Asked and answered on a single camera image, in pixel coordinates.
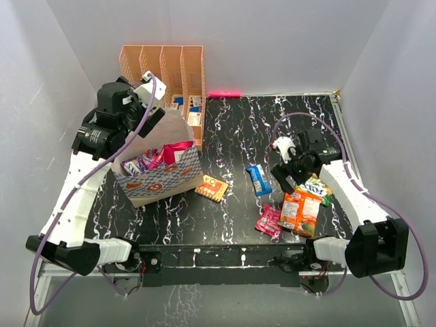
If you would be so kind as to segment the magenta silver snack bag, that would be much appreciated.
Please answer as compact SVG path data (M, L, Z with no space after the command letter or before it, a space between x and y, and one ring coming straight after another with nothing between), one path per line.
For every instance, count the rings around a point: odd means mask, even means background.
M165 144L159 151L161 164L158 166L170 166L176 163L183 155L185 150L193 146L193 141L177 142L173 144Z

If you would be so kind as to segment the white checkered paper bag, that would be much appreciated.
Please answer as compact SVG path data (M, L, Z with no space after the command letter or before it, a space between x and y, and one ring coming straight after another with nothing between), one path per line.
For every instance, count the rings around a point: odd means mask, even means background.
M165 112L154 129L145 138L136 136L111 167L119 186L136 208L203 184L204 174L192 128L178 110L166 109ZM193 146L170 166L160 166L135 176L128 176L121 166L122 161L136 158L146 150L160 150L165 144L184 141L193 141Z

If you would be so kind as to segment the orange Fox's candy bag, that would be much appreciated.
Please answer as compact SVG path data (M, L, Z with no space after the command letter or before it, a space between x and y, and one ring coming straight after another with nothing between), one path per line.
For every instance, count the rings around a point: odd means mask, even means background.
M278 225L295 234L313 237L322 201L301 189L285 193Z

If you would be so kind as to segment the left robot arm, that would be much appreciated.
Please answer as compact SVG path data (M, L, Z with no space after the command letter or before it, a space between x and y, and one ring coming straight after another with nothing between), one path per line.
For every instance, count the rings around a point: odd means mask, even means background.
M145 138L164 117L157 102L165 91L163 82L147 72L138 87L121 76L97 92L97 107L84 117L74 138L55 208L41 232L26 241L35 259L82 276L104 264L117 263L127 272L139 267L141 256L134 242L120 237L91 240L85 238L84 230L113 161L135 137Z

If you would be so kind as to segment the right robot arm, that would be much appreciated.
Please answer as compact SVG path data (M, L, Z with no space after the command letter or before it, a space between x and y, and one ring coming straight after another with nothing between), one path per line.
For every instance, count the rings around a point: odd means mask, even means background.
M281 157L271 173L283 191L293 191L290 181L300 185L316 174L332 190L352 225L349 240L333 236L308 240L303 255L308 268L319 270L329 261L363 278L404 267L409 228L364 195L339 147L328 146L316 129L300 132L296 142L280 136L271 147Z

